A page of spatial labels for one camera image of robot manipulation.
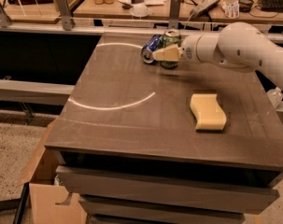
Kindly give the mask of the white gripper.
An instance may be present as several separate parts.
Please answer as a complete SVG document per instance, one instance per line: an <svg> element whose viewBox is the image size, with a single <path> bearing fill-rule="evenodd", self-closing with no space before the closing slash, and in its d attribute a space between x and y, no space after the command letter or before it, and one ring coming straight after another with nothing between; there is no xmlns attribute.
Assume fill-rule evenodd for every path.
<svg viewBox="0 0 283 224"><path fill-rule="evenodd" d="M166 48L155 50L152 56L156 61L178 62L183 54L186 60L192 63L199 63L200 60L197 55L199 39L199 35L188 35L183 39L181 48L178 44L173 44Z"/></svg>

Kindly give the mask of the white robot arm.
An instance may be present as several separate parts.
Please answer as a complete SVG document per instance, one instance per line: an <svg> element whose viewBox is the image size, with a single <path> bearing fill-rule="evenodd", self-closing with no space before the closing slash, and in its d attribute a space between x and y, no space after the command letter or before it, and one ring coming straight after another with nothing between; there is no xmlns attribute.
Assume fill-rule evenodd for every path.
<svg viewBox="0 0 283 224"><path fill-rule="evenodd" d="M152 53L156 61L213 63L235 71L259 71L283 90L283 48L254 26L235 22L217 33L194 32L181 46L175 44Z"/></svg>

